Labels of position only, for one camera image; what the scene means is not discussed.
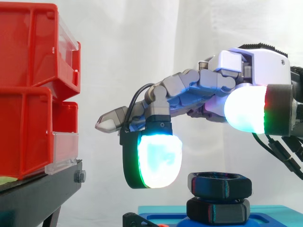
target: stacked red bins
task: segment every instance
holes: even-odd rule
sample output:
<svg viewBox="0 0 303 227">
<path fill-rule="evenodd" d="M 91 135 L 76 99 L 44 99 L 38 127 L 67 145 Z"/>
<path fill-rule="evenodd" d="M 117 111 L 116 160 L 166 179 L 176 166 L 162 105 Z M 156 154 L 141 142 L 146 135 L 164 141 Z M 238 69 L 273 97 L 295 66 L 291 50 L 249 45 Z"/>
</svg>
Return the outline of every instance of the stacked red bins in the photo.
<svg viewBox="0 0 303 227">
<path fill-rule="evenodd" d="M 80 44 L 54 4 L 0 2 L 0 177 L 76 164 Z"/>
</svg>

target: white backdrop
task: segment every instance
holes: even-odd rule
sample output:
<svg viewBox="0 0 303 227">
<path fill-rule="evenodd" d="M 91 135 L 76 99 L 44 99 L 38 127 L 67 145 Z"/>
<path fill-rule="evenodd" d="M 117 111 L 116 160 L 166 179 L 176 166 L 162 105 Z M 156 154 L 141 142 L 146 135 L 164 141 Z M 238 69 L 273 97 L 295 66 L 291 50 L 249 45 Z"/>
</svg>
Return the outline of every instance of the white backdrop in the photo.
<svg viewBox="0 0 303 227">
<path fill-rule="evenodd" d="M 87 180 L 61 209 L 59 227 L 120 227 L 139 205 L 185 205 L 187 175 L 241 173 L 253 181 L 253 204 L 282 204 L 303 212 L 303 183 L 248 133 L 228 125 L 173 119 L 183 141 L 183 163 L 167 188 L 132 190 L 123 176 L 117 134 L 94 125 L 103 113 L 128 105 L 149 82 L 187 68 L 218 51 L 265 42 L 303 65 L 302 1 L 290 0 L 53 0 L 81 42 L 79 158 Z"/>
</svg>

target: blue tray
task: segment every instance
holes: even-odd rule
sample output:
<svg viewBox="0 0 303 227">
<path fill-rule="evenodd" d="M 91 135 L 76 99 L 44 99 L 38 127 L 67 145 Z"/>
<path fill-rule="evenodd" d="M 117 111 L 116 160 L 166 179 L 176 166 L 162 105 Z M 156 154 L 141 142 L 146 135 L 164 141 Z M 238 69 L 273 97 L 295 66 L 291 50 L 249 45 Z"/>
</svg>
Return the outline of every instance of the blue tray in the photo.
<svg viewBox="0 0 303 227">
<path fill-rule="evenodd" d="M 303 214 L 285 206 L 251 206 L 250 210 L 251 220 L 243 227 L 303 227 Z M 166 224 L 169 227 L 176 227 L 177 223 L 178 227 L 207 226 L 184 219 L 185 212 L 186 206 L 140 206 L 138 210 L 143 218 L 155 224 Z"/>
</svg>

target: black hex nut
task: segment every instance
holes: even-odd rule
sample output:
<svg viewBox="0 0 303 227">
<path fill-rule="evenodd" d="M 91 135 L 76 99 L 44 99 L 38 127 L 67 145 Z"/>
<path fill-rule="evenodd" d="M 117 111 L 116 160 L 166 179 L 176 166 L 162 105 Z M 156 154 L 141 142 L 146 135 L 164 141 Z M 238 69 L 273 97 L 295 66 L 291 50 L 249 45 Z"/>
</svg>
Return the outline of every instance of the black hex nut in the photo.
<svg viewBox="0 0 303 227">
<path fill-rule="evenodd" d="M 187 181 L 191 193 L 204 200 L 228 202 L 251 196 L 251 180 L 240 175 L 218 172 L 190 173 Z"/>
<path fill-rule="evenodd" d="M 247 222 L 250 216 L 250 202 L 246 199 L 237 203 L 213 204 L 198 197 L 187 201 L 187 216 L 207 225 L 240 225 Z"/>
</svg>

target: green led light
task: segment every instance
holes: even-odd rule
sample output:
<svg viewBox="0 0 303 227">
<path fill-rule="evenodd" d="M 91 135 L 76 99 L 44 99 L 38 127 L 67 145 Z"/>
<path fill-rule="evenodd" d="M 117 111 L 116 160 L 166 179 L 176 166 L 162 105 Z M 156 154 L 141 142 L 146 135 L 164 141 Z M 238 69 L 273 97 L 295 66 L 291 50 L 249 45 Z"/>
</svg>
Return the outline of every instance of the green led light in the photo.
<svg viewBox="0 0 303 227">
<path fill-rule="evenodd" d="M 182 142 L 177 136 L 142 136 L 138 161 L 143 183 L 150 188 L 170 185 L 178 176 L 182 160 Z"/>
<path fill-rule="evenodd" d="M 227 122 L 240 131 L 264 133 L 265 86 L 247 86 L 234 90 L 226 99 Z"/>
</svg>

